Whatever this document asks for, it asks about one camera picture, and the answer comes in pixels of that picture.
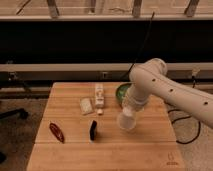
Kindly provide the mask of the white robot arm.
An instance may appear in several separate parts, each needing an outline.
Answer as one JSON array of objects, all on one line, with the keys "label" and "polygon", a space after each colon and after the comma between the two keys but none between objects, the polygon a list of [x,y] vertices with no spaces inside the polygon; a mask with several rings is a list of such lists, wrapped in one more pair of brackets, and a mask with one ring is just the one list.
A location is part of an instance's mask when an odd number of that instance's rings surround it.
[{"label": "white robot arm", "polygon": [[120,128],[132,130],[136,126],[136,112],[148,102],[151,94],[191,114],[213,129],[213,95],[185,86],[166,77],[167,65],[159,58],[135,66],[117,117]]}]

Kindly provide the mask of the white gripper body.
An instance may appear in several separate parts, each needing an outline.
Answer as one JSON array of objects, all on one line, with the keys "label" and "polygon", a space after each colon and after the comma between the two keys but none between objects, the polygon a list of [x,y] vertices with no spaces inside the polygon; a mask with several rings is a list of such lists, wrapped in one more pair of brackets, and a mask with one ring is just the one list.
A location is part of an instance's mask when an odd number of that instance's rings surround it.
[{"label": "white gripper body", "polygon": [[134,117],[148,102],[149,94],[129,87],[122,101],[122,112],[127,117]]}]

